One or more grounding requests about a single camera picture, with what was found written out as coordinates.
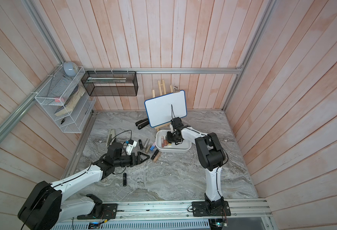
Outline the black lipstick silver band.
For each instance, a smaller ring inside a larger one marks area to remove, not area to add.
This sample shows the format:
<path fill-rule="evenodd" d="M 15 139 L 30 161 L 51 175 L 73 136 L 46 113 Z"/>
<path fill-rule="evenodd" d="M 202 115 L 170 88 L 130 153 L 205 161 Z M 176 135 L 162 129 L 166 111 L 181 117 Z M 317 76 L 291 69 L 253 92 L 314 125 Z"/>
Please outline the black lipstick silver band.
<path fill-rule="evenodd" d="M 144 147 L 143 147 L 142 140 L 138 140 L 138 142 L 139 142 L 139 148 L 140 148 L 141 150 L 143 150 L 143 149 L 144 149 Z"/>

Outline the white plastic storage box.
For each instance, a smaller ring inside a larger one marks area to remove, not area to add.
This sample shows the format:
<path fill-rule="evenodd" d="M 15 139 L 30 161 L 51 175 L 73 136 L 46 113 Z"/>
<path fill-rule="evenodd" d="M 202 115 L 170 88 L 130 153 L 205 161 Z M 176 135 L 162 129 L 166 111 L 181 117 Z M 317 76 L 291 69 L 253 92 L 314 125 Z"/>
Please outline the white plastic storage box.
<path fill-rule="evenodd" d="M 192 143 L 187 141 L 187 140 L 183 140 L 183 141 L 179 141 L 179 142 L 169 142 L 167 140 L 167 133 L 170 130 L 160 130 L 157 132 L 156 134 L 156 148 L 163 153 L 186 153 L 190 150 Z"/>

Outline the pale pink lip gloss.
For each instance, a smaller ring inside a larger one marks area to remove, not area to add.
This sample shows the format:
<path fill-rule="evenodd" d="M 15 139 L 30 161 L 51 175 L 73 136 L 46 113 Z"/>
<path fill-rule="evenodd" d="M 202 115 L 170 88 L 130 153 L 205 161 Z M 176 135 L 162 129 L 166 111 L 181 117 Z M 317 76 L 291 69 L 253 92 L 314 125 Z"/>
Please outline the pale pink lip gloss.
<path fill-rule="evenodd" d="M 164 140 L 165 140 L 164 136 L 161 136 L 161 147 L 162 148 L 164 148 L 165 146 Z"/>

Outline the black round lipstick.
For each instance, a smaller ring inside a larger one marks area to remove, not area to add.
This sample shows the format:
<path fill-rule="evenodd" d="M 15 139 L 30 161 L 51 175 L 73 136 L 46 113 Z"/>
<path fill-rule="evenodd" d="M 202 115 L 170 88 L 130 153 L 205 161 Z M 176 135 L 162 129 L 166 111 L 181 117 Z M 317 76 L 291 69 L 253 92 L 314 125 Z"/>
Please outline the black round lipstick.
<path fill-rule="evenodd" d="M 127 173 L 123 173 L 123 186 L 127 186 Z"/>

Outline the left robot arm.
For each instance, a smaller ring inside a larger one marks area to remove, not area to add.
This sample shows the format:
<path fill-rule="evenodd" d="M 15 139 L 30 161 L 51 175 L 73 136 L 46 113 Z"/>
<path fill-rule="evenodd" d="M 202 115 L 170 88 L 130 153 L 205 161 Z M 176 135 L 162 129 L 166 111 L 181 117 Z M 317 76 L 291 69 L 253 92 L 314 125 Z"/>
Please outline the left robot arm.
<path fill-rule="evenodd" d="M 102 218 L 103 202 L 93 194 L 69 200 L 73 194 L 113 174 L 117 167 L 134 167 L 149 159 L 137 152 L 123 155 L 123 144 L 113 143 L 107 153 L 86 169 L 52 183 L 42 181 L 33 188 L 21 207 L 18 218 L 31 230 L 50 230 L 58 222 L 78 216 Z"/>

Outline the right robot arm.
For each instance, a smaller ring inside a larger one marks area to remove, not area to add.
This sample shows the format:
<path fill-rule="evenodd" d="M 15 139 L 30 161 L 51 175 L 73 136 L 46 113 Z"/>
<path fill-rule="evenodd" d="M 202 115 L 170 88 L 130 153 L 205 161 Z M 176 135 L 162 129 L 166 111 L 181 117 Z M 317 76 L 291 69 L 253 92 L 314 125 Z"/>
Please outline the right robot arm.
<path fill-rule="evenodd" d="M 210 214 L 225 207 L 221 190 L 221 171 L 226 153 L 215 133 L 202 133 L 189 125 L 184 125 L 179 117 L 170 121 L 171 131 L 166 138 L 169 143 L 181 144 L 184 140 L 195 144 L 199 162 L 206 173 L 204 207 Z"/>

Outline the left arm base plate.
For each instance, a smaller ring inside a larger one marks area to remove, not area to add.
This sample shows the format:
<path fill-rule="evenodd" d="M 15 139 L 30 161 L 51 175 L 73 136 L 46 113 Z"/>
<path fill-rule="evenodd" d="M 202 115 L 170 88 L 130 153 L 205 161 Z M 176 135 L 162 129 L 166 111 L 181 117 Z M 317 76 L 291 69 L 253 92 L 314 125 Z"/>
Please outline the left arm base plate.
<path fill-rule="evenodd" d="M 116 203 L 99 204 L 96 206 L 96 208 L 92 209 L 92 212 L 90 214 L 77 216 L 77 219 L 80 219 L 80 220 L 115 219 L 117 208 L 118 208 L 118 204 Z"/>

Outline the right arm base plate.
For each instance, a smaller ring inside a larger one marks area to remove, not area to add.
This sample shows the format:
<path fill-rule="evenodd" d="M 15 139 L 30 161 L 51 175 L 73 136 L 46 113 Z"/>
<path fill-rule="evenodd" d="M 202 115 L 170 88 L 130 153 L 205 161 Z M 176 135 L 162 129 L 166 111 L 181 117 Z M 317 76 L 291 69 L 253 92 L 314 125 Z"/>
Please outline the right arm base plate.
<path fill-rule="evenodd" d="M 210 217 L 210 216 L 231 216 L 230 207 L 227 201 L 219 200 L 215 202 L 195 201 L 192 202 L 192 212 L 195 217 Z"/>

